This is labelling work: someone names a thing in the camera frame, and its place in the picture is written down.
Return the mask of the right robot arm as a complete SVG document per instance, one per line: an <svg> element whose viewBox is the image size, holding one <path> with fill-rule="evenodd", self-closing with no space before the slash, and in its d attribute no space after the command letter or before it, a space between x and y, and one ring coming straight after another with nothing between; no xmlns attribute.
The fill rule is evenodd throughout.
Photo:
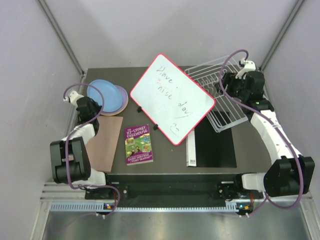
<svg viewBox="0 0 320 240"><path fill-rule="evenodd" d="M233 185L234 194L239 198L245 198L252 190L265 192L270 197L306 194L315 162L312 157L302 155L288 140L273 105L264 96L264 74L254 70L238 78L235 72L225 72L220 78L215 84L217 92L241 106L271 160L267 172L240 174Z"/></svg>

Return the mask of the purple plate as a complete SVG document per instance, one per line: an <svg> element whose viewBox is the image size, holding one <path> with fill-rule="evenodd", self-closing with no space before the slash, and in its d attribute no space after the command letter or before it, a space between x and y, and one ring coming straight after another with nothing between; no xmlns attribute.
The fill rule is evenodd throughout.
<svg viewBox="0 0 320 240"><path fill-rule="evenodd" d="M117 89L119 90L120 94L121 94L121 97L122 97L122 104L120 106L120 108L116 111L113 111L113 112L102 112L101 115L103 116L115 116L115 115L118 115L120 114L121 112L124 111L124 109L127 107L128 103L129 103L129 96L128 96L128 93L127 91L119 86L119 85L116 85Z"/></svg>

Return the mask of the white wire dish rack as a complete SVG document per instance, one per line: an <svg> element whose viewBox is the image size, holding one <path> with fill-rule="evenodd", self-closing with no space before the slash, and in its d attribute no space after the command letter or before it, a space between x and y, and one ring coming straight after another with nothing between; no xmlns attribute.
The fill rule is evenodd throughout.
<svg viewBox="0 0 320 240"><path fill-rule="evenodd" d="M248 120L241 107L219 93L219 73L227 56L187 68L184 72L215 99L215 106L206 115L214 131L220 133Z"/></svg>

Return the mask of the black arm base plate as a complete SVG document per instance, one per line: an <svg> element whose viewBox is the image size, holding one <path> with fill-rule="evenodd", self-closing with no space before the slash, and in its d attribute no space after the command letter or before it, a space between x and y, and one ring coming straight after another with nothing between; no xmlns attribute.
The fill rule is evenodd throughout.
<svg viewBox="0 0 320 240"><path fill-rule="evenodd" d="M262 199L256 190L239 190L235 174L108 174L107 183L121 193L121 200L137 197L206 196L210 200Z"/></svg>

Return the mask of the yellow plate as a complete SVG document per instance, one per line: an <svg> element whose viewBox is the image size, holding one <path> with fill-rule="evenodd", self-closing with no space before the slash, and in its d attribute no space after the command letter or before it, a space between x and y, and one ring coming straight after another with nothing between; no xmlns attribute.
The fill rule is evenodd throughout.
<svg viewBox="0 0 320 240"><path fill-rule="evenodd" d="M116 111L113 111L113 112L102 112L101 113L101 115L103 115L103 116L115 116L115 115L118 115L118 114L120 114L120 113L122 113L124 110L125 110L125 108L127 107L127 105L128 105L128 100L126 101L126 102L124 102L122 105L121 105L121 107L118 109L118 110L116 110Z"/></svg>

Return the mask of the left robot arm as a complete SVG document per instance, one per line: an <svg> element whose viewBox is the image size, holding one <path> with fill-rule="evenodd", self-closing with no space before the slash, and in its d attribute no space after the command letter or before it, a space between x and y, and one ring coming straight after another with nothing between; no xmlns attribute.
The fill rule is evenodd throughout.
<svg viewBox="0 0 320 240"><path fill-rule="evenodd" d="M95 137L100 124L97 119L101 106L87 96L68 98L78 112L77 126L65 138L53 141L50 146L52 177L57 184L71 184L73 188L96 188L102 198L114 191L105 174L91 167L86 144Z"/></svg>

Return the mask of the blue plate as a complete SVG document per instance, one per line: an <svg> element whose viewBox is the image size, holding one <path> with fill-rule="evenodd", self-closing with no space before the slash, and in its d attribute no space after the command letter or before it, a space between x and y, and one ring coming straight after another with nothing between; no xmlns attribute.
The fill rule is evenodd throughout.
<svg viewBox="0 0 320 240"><path fill-rule="evenodd" d="M101 92L104 99L103 112L114 112L121 107L123 103L122 95L113 83L104 79L96 79L87 88L87 96L101 106L102 97L96 89Z"/></svg>

